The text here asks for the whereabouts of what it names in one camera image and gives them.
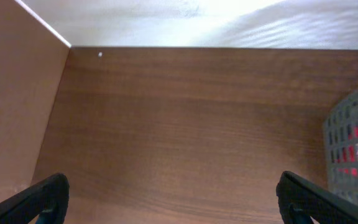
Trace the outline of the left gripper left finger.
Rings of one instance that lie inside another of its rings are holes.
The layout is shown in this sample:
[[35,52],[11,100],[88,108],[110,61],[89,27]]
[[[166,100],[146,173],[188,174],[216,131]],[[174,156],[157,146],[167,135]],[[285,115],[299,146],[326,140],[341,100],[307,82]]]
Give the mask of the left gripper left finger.
[[69,202],[69,181],[56,173],[0,203],[0,224],[63,224]]

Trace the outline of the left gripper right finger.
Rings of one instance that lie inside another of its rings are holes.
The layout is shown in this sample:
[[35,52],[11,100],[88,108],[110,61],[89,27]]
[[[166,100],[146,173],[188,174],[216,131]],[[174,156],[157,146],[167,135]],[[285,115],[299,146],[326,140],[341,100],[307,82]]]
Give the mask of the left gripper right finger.
[[279,211],[285,224],[358,224],[358,206],[285,171],[276,186]]

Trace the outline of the grey plastic shopping basket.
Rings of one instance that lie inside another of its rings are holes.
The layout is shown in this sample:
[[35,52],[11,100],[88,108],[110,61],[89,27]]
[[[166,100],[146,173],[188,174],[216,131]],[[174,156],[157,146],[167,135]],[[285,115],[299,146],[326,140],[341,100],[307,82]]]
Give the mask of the grey plastic shopping basket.
[[358,89],[330,111],[323,137],[329,191],[358,206]]

